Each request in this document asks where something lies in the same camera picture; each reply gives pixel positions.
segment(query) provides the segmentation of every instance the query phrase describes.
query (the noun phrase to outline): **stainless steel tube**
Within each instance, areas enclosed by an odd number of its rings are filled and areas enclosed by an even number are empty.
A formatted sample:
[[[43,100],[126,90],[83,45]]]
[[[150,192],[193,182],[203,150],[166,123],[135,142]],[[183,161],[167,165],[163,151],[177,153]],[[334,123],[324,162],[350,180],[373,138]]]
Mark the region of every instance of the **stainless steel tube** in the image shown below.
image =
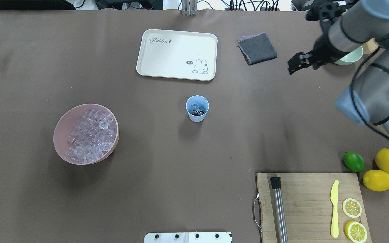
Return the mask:
[[[284,220],[283,201],[281,199],[280,177],[271,177],[270,180],[272,188],[274,190],[276,222],[278,224],[276,225],[276,228],[278,230],[279,242],[288,243],[286,223]]]

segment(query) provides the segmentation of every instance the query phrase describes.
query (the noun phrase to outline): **lemon slice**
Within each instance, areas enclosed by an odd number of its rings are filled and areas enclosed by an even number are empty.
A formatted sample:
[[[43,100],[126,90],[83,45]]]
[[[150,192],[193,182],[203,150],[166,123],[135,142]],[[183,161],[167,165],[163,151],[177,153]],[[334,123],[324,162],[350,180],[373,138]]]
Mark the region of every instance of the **lemon slice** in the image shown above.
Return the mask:
[[[363,212],[361,204],[353,198],[344,200],[341,206],[344,213],[351,218],[358,218]]]
[[[367,240],[366,228],[357,221],[349,221],[344,226],[344,232],[347,238],[354,243],[363,243]]]

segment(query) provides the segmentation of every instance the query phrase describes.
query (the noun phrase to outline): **light green bowl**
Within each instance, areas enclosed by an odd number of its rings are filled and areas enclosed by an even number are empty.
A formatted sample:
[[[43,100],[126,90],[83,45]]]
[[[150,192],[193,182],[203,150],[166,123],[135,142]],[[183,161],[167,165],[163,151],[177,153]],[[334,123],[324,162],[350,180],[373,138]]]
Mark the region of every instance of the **light green bowl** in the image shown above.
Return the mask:
[[[360,60],[361,57],[363,57],[363,47],[362,46],[360,46],[357,49],[349,52],[349,54],[347,54],[346,56],[342,57],[340,60],[335,62],[335,64],[342,65],[342,66],[349,65],[349,64],[352,64],[352,63]]]

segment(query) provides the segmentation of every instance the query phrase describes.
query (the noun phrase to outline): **green lime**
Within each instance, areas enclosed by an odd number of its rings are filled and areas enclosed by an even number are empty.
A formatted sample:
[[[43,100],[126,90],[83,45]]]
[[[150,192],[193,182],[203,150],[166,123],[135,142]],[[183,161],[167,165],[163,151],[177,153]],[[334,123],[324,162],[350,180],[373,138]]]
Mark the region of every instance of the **green lime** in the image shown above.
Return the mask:
[[[363,172],[366,163],[363,158],[356,152],[346,152],[343,156],[344,164],[353,172]]]

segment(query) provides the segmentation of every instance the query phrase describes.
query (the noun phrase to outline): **wooden cutting board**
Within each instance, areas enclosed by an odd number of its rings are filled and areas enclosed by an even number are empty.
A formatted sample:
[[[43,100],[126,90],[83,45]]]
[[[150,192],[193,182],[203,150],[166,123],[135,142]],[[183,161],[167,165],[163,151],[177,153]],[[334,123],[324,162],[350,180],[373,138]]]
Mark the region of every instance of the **wooden cutting board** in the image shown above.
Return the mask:
[[[290,243],[352,243],[344,233],[344,225],[351,220],[364,225],[368,232],[366,243],[372,242],[356,174],[257,173],[263,243],[278,242],[270,177],[281,177],[283,209]],[[330,234],[332,203],[329,198],[335,180],[339,181],[337,238]],[[357,200],[363,208],[359,218],[348,217],[341,209],[343,201],[350,197]]]

